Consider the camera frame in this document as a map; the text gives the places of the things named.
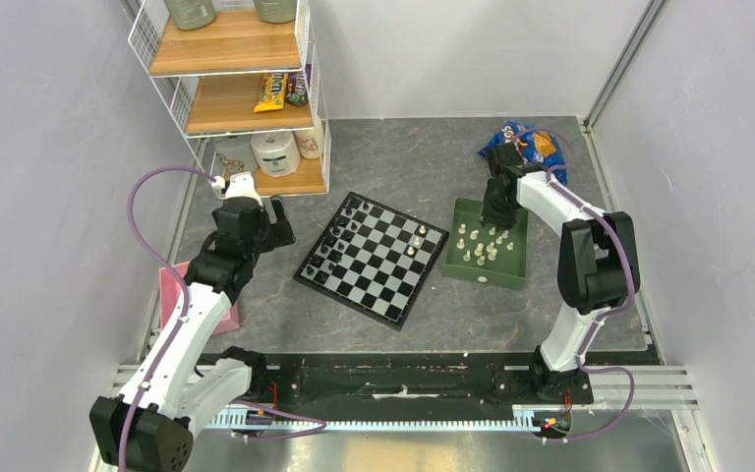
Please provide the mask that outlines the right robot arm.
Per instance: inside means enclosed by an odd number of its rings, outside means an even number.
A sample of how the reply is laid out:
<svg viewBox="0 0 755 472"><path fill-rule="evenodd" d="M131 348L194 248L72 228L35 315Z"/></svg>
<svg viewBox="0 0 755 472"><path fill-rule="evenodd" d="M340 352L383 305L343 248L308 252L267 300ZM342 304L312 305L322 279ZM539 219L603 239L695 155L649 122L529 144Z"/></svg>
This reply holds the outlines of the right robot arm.
<svg viewBox="0 0 755 472"><path fill-rule="evenodd" d="M511 228L526 209L559 238L557 288L562 305L552 332L536 349L530 393L552 402L587 379L586 353L605 320L629 308L640 288L632 218L606 212L563 186L541 162L527 162L512 144L485 153L491 177L480 221Z"/></svg>

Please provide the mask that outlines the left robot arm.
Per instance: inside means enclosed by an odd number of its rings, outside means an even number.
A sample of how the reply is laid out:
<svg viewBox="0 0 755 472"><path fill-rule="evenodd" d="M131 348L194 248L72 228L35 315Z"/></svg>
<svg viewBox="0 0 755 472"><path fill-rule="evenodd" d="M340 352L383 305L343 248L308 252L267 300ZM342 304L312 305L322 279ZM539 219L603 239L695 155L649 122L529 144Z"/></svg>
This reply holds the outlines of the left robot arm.
<svg viewBox="0 0 755 472"><path fill-rule="evenodd" d="M251 281L260 255L294 243L283 204L264 206L249 172L213 177L224 190L216 229L184 275L169 323L133 376L113 397L98 397L89 420L102 460L121 471L181 471L194 439L232 400L263 398L269 387L261 353L229 348L189 382L215 328Z"/></svg>

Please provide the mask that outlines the green plastic tray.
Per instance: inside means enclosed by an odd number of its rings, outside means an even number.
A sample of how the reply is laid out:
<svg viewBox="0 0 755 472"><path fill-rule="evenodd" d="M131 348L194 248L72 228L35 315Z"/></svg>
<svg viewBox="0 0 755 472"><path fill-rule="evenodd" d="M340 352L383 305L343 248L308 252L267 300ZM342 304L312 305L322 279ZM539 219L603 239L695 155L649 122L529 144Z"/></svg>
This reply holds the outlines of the green plastic tray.
<svg viewBox="0 0 755 472"><path fill-rule="evenodd" d="M442 274L448 278L478 282L506 289L519 289L527 280L528 212L516 213L508 230L483 226L482 203L459 198L453 219Z"/></svg>

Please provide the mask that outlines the white toilet paper roll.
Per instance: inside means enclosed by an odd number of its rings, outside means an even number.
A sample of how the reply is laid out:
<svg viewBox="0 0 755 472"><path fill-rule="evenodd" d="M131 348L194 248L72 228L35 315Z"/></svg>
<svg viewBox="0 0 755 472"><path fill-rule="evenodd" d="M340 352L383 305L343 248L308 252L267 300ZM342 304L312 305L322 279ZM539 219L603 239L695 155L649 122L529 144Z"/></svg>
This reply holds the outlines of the white toilet paper roll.
<svg viewBox="0 0 755 472"><path fill-rule="evenodd" d="M259 170L270 177L296 172L301 154L291 131L253 134L251 147Z"/></svg>

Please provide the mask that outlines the white patterned mug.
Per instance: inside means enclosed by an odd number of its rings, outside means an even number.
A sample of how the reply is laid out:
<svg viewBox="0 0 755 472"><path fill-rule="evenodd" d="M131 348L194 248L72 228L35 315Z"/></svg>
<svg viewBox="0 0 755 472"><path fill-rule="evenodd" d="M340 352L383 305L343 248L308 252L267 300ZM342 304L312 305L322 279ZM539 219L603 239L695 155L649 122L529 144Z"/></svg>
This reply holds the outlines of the white patterned mug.
<svg viewBox="0 0 755 472"><path fill-rule="evenodd" d="M221 138L214 147L217 168L226 178L237 173L253 173L259 168L249 135Z"/></svg>

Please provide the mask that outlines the blue chips bag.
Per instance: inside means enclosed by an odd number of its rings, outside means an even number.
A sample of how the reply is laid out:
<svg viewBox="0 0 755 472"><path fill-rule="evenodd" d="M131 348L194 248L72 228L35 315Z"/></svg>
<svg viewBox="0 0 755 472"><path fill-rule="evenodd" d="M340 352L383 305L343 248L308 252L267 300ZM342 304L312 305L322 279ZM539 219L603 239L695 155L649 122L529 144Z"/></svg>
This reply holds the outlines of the blue chips bag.
<svg viewBox="0 0 755 472"><path fill-rule="evenodd" d="M560 135L551 133L531 124L507 121L478 150L478 156L486 163L493 176L506 170L522 168L526 165L541 164L545 168L556 167L555 178L567 184L566 164L559 145Z"/></svg>

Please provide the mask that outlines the white cup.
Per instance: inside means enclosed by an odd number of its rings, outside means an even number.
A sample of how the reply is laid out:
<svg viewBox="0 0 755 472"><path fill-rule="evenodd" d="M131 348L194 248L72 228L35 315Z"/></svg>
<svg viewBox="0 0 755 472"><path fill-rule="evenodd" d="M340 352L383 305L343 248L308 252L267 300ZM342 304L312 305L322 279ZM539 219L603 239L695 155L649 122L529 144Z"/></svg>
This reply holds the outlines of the white cup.
<svg viewBox="0 0 755 472"><path fill-rule="evenodd" d="M324 151L324 128L318 122L310 129L293 132L299 153L305 159L313 160L322 157Z"/></svg>

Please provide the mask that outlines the pink plastic box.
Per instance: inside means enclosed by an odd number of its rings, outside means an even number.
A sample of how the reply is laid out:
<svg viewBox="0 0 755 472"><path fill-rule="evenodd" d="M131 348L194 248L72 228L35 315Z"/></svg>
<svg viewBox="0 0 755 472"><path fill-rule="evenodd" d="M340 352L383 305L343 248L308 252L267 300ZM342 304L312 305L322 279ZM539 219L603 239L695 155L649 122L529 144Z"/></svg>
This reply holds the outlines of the pink plastic box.
<svg viewBox="0 0 755 472"><path fill-rule="evenodd" d="M180 263L169 270L159 270L159 295L161 304L160 327L171 329L186 308L188 322L182 330L182 337L202 340L205 337L222 334L240 328L238 303L233 302L223 290L213 288L203 282L183 280L190 263Z"/></svg>

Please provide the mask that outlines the black white chessboard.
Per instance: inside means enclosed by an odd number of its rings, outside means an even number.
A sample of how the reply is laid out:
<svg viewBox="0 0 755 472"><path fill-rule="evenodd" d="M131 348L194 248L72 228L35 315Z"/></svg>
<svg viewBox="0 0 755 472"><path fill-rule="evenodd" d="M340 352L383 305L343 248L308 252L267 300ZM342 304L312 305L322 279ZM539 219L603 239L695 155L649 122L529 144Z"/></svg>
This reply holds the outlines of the black white chessboard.
<svg viewBox="0 0 755 472"><path fill-rule="evenodd" d="M418 233L419 227L427 233ZM420 247L413 245L422 239ZM400 330L449 233L350 192L307 253L294 279L383 325ZM408 247L415 254L406 254Z"/></svg>

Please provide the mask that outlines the yellow candy bag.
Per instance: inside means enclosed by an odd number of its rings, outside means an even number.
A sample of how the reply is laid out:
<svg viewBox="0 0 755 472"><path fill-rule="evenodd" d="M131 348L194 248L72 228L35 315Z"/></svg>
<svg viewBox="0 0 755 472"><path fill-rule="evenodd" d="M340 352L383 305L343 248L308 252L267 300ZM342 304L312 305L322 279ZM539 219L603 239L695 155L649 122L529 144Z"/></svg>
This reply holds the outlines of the yellow candy bag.
<svg viewBox="0 0 755 472"><path fill-rule="evenodd" d="M285 95L289 74L267 73L262 77L259 99L254 107L255 113L282 110L285 106Z"/></svg>

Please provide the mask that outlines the brown candy bag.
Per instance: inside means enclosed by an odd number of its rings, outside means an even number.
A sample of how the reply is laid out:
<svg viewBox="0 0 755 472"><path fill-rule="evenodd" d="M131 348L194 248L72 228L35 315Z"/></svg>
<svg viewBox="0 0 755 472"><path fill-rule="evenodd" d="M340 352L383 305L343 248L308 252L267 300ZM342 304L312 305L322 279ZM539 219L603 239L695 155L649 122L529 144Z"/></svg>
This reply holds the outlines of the brown candy bag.
<svg viewBox="0 0 755 472"><path fill-rule="evenodd" d="M310 102L310 81L312 65L307 63L302 71L289 72L285 101L293 106L302 107Z"/></svg>

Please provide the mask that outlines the green bottle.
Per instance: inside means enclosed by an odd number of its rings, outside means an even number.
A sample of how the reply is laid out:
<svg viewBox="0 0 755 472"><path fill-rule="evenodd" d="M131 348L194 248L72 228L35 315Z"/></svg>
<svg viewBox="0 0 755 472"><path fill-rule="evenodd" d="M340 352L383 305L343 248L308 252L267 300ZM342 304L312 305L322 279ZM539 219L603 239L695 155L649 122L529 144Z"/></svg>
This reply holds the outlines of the green bottle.
<svg viewBox="0 0 755 472"><path fill-rule="evenodd" d="M211 0L164 0L163 4L178 30L199 30L212 24L217 18Z"/></svg>
<svg viewBox="0 0 755 472"><path fill-rule="evenodd" d="M269 24L280 25L294 22L297 16L297 0L254 0L258 18Z"/></svg>

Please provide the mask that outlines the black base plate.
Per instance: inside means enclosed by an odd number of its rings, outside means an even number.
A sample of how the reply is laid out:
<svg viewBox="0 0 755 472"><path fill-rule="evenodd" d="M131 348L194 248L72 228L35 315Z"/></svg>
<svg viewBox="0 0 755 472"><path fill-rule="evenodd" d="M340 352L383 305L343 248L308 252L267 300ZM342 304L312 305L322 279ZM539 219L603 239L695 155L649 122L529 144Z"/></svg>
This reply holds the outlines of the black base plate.
<svg viewBox="0 0 755 472"><path fill-rule="evenodd" d="M548 383L529 353L269 354L247 400L332 421L506 420L515 406L594 401L589 378Z"/></svg>

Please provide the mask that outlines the aluminium frame rail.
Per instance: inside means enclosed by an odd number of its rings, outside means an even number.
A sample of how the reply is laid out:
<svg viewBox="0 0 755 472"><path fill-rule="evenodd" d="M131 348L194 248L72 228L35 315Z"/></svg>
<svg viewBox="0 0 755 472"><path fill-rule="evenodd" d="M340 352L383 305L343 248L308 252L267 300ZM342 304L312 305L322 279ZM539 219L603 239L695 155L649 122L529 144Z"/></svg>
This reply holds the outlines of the aluminium frame rail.
<svg viewBox="0 0 755 472"><path fill-rule="evenodd" d="M627 75L640 49L648 39L651 29L660 18L667 0L650 0L647 2L632 33L627 38L610 73L596 96L588 114L582 120L584 129L591 132L606 111L612 97Z"/></svg>

